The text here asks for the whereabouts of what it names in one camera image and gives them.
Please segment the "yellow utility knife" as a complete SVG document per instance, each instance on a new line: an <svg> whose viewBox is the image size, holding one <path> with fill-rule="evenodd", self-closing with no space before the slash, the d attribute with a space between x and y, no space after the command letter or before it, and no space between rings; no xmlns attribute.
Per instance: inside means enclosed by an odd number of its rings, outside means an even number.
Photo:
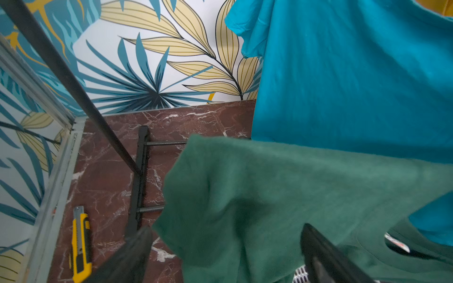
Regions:
<svg viewBox="0 0 453 283"><path fill-rule="evenodd" d="M70 268L73 282L82 283L92 274L91 225L83 206L73 209Z"/></svg>

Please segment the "grey perforated plastic basket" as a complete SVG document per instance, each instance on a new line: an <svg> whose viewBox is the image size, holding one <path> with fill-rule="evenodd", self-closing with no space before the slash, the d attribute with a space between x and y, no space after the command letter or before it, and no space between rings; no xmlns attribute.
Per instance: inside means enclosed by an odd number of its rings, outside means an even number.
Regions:
<svg viewBox="0 0 453 283"><path fill-rule="evenodd" d="M305 265L296 269L292 283L310 283L307 267Z"/></svg>

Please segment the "left aluminium frame post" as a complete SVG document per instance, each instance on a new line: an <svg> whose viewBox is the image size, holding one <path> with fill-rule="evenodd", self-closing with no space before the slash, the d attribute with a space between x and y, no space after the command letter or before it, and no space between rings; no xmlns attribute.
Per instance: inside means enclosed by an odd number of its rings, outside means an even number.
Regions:
<svg viewBox="0 0 453 283"><path fill-rule="evenodd" d="M72 129L75 117L36 75L33 69L1 37L1 67L35 100L59 125Z"/></svg>

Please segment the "black clothes rack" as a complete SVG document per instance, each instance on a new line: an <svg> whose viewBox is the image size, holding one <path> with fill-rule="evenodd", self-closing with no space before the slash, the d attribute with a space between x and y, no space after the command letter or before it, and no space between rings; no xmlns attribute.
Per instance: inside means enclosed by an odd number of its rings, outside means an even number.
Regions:
<svg viewBox="0 0 453 283"><path fill-rule="evenodd" d="M47 66L60 80L72 98L79 104L96 127L104 134L112 148L114 148L117 154L134 173L129 217L125 228L125 239L131 238L140 228L143 213L162 211L164 209L163 205L148 207L142 205L146 188L149 148L153 146L186 145L186 141L153 142L149 140L149 128L147 126L141 126L139 128L138 152L136 160L133 160L124 145L107 124L106 120L89 99L84 88L61 58L58 51L27 8L26 4L23 1L1 1L1 8L32 45L33 49L35 49L38 55L46 62Z"/></svg>

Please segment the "yellow t-shirt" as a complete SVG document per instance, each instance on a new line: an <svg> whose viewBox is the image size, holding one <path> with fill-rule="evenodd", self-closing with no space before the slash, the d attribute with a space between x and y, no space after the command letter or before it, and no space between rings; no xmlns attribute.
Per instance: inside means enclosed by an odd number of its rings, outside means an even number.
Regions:
<svg viewBox="0 0 453 283"><path fill-rule="evenodd" d="M445 17L453 16L453 0L416 0L422 7Z"/></svg>

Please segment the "turquoise printed t-shirt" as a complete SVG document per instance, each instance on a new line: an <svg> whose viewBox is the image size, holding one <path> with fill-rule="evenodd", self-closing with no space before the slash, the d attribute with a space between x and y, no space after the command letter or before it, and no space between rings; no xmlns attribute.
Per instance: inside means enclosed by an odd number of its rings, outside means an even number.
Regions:
<svg viewBox="0 0 453 283"><path fill-rule="evenodd" d="M226 26L261 57L252 136L453 161L453 19L415 1L237 1Z"/></svg>

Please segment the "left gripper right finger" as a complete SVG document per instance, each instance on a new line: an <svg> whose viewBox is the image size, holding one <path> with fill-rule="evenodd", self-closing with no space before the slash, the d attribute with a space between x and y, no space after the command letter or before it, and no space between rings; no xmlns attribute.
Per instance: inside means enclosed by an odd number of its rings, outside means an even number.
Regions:
<svg viewBox="0 0 453 283"><path fill-rule="evenodd" d="M314 226L304 224L300 246L311 283L373 283Z"/></svg>

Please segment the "dark green t-shirt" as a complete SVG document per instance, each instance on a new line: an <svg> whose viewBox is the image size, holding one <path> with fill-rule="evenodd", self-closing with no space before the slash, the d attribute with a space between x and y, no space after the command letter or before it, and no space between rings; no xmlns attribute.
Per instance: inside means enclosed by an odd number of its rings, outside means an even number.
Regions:
<svg viewBox="0 0 453 283"><path fill-rule="evenodd" d="M289 283L310 224L373 279L450 283L453 250L411 213L453 189L453 168L415 159L192 136L153 224L186 283Z"/></svg>

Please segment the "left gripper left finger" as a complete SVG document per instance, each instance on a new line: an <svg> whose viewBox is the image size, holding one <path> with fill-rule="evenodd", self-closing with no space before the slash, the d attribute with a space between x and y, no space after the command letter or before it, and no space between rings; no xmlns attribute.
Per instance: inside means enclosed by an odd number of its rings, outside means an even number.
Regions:
<svg viewBox="0 0 453 283"><path fill-rule="evenodd" d="M141 283L152 249L152 229L142 227L104 262L86 283Z"/></svg>

